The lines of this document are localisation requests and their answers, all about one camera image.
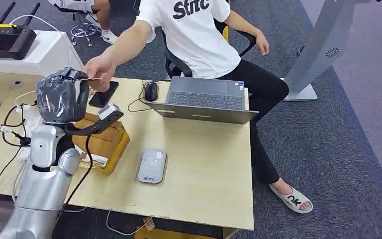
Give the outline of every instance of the black office chair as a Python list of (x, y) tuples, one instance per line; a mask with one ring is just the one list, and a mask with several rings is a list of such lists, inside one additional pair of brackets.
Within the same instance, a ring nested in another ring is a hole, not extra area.
[(89, 43), (89, 46), (93, 46), (92, 42), (89, 39), (89, 36), (95, 34), (98, 32), (98, 27), (91, 23), (84, 23), (83, 18), (81, 17), (81, 13), (84, 13), (81, 10), (72, 10), (67, 8), (60, 8), (56, 4), (54, 5), (59, 11), (61, 12), (68, 12), (73, 14), (73, 21), (76, 21), (78, 19), (80, 21), (79, 25), (74, 26), (71, 29), (71, 41), (73, 45), (76, 45), (77, 42), (75, 41), (75, 38), (83, 38), (85, 37), (87, 42)]
[[(224, 22), (219, 22), (216, 19), (214, 20), (214, 24), (216, 25), (217, 30), (220, 32), (220, 34), (223, 33), (225, 27), (227, 26)], [(249, 41), (250, 45), (243, 51), (241, 54), (239, 54), (240, 57), (245, 55), (251, 48), (253, 48), (256, 45), (256, 37), (248, 34), (243, 31), (237, 31), (239, 34), (245, 36)], [(165, 69), (168, 73), (169, 77), (172, 78), (173, 76), (181, 76), (181, 73), (184, 74), (185, 77), (192, 77), (192, 71), (191, 69), (178, 57), (176, 57), (167, 47), (166, 45), (166, 34), (162, 31), (163, 34), (163, 40), (165, 41), (165, 56), (166, 56), (166, 62), (165, 62)]]

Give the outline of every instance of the laptop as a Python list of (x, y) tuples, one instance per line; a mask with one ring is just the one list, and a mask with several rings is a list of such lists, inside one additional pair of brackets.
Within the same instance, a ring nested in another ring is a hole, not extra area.
[(242, 81), (173, 77), (166, 103), (147, 104), (163, 117), (246, 124), (259, 112), (244, 97)]

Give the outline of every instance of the man's arm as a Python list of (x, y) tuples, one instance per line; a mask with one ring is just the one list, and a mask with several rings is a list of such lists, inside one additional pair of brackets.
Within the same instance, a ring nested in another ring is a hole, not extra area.
[(264, 56), (269, 53), (269, 43), (267, 42), (266, 37), (263, 32), (251, 25), (247, 20), (243, 19), (239, 14), (234, 11), (230, 11), (229, 16), (225, 20), (226, 25), (229, 27), (249, 33), (257, 38), (257, 47), (260, 53)]
[(108, 47), (102, 54), (114, 65), (123, 64), (140, 54), (146, 45), (146, 39), (152, 32), (152, 27), (145, 21), (138, 20), (132, 27), (124, 31), (115, 44)]
[(138, 20), (118, 37), (115, 44), (88, 61), (85, 72), (90, 78), (97, 78), (89, 81), (89, 85), (99, 92), (107, 91), (116, 67), (138, 56), (151, 33), (151, 25)]
[(263, 34), (258, 28), (251, 25), (247, 20), (232, 10), (228, 18), (225, 20), (225, 23), (235, 30), (247, 32), (255, 37), (260, 33)]

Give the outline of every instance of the man's hand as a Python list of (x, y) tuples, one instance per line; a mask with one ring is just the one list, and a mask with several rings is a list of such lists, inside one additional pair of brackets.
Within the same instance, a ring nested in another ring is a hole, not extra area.
[(257, 50), (263, 55), (267, 55), (269, 53), (269, 43), (264, 36), (264, 34), (260, 31), (257, 35)]
[(99, 80), (89, 80), (89, 85), (98, 92), (106, 92), (109, 89), (109, 82), (113, 77), (116, 65), (103, 53), (92, 58), (86, 64), (86, 73), (89, 78), (101, 78)]

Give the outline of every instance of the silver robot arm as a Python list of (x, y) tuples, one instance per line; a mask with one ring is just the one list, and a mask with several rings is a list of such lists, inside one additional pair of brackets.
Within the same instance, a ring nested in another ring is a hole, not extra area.
[(72, 136), (102, 133), (123, 116), (116, 105), (108, 104), (98, 112), (99, 121), (94, 125), (75, 128), (71, 122), (85, 116), (89, 94), (87, 82), (82, 81), (78, 98), (72, 97), (76, 93), (74, 83), (79, 78), (87, 76), (65, 68), (37, 85), (38, 107), (46, 123), (32, 135), (31, 160), (26, 165), (14, 211), (0, 239), (50, 239), (80, 163)]

